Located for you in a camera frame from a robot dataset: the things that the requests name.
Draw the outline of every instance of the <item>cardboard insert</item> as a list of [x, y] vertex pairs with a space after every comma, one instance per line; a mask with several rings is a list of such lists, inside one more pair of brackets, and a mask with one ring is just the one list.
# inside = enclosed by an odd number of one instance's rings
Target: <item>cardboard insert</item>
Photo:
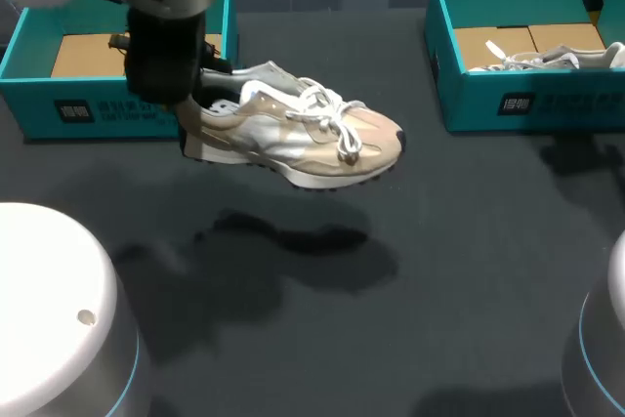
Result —
[[485, 45], [488, 40], [501, 48], [507, 56], [545, 53], [561, 44], [585, 51], [605, 49], [599, 32], [591, 23], [456, 28], [454, 33], [467, 70], [499, 63]]
[[[222, 35], [207, 34], [206, 41], [222, 50]], [[62, 39], [52, 70], [53, 78], [120, 77], [125, 51], [109, 48], [110, 34], [71, 34]]]

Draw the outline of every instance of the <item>white cylindrical robot base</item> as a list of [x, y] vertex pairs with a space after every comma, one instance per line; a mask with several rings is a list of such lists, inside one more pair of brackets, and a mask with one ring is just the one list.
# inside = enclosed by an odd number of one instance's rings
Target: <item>white cylindrical robot base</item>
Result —
[[0, 204], [0, 416], [145, 417], [149, 358], [110, 258], [51, 209]]
[[562, 390], [574, 417], [625, 415], [625, 238], [586, 297], [562, 357]]

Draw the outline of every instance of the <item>teal shoe box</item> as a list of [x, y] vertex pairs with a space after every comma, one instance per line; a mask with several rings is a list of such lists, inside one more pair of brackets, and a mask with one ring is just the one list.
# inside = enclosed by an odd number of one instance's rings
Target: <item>teal shoe box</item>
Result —
[[[455, 28], [589, 21], [582, 0], [430, 0], [425, 40], [445, 127], [530, 132], [625, 129], [625, 68], [468, 71], [454, 33]], [[607, 46], [625, 42], [625, 0], [604, 0], [597, 31]], [[498, 62], [492, 56], [484, 65]]]
[[[25, 9], [0, 64], [0, 93], [27, 140], [172, 139], [175, 116], [163, 106], [131, 95], [123, 76], [54, 77], [64, 38], [123, 34], [127, 6], [104, 0], [73, 0], [51, 10]], [[221, 35], [221, 57], [236, 63], [238, 32], [232, 0], [215, 0], [206, 33]], [[81, 58], [97, 64], [98, 58]]]

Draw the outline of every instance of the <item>logo on box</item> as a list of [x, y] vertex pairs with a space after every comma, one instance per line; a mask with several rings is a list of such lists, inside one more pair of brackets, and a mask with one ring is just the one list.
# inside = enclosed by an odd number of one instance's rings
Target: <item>logo on box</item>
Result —
[[55, 106], [62, 122], [94, 122], [86, 100], [55, 100]]
[[506, 93], [499, 104], [499, 116], [522, 116], [529, 114], [536, 97], [533, 93]]

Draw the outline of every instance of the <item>shoe upper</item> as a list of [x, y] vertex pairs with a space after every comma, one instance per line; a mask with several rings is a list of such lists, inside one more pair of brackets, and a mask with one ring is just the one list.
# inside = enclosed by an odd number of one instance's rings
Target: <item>shoe upper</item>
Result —
[[[319, 176], [367, 174], [396, 162], [401, 129], [391, 119], [332, 91], [304, 96], [311, 87], [306, 79], [268, 64], [245, 76], [263, 75], [282, 90], [249, 80], [240, 87], [239, 103], [215, 100], [202, 107], [189, 99], [176, 108], [181, 125], [209, 146], [261, 154]], [[231, 91], [240, 80], [218, 77]]]

